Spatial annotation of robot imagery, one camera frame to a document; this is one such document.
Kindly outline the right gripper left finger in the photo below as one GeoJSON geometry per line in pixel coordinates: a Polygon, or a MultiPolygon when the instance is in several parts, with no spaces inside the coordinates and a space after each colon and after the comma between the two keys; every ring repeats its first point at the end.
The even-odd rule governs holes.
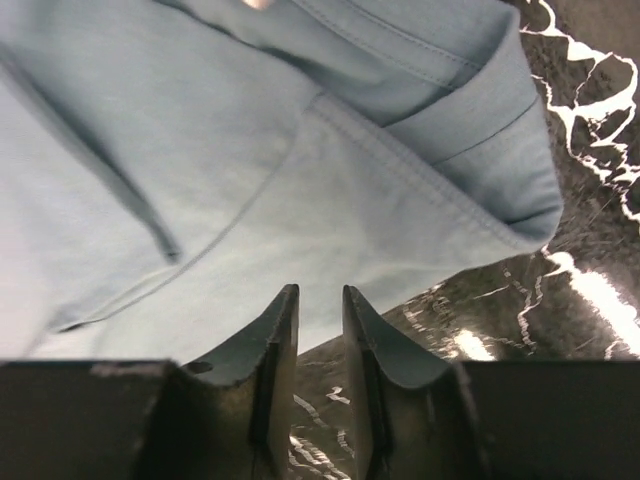
{"type": "Polygon", "coordinates": [[[281,479],[287,473],[299,289],[185,365],[6,361],[5,479],[281,479]]]}

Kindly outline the blue t-shirt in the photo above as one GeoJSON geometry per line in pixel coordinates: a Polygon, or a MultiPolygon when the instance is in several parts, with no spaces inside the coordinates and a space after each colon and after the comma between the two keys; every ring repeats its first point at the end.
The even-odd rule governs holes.
{"type": "Polygon", "coordinates": [[[389,310],[562,196],[500,1],[5,1],[1,354],[190,361],[302,287],[389,310]]]}

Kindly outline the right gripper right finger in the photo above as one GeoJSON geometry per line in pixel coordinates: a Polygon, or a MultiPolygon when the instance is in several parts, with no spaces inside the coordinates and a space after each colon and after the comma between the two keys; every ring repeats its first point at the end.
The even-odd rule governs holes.
{"type": "Polygon", "coordinates": [[[635,361],[445,361],[343,290],[360,479],[635,479],[635,361]]]}

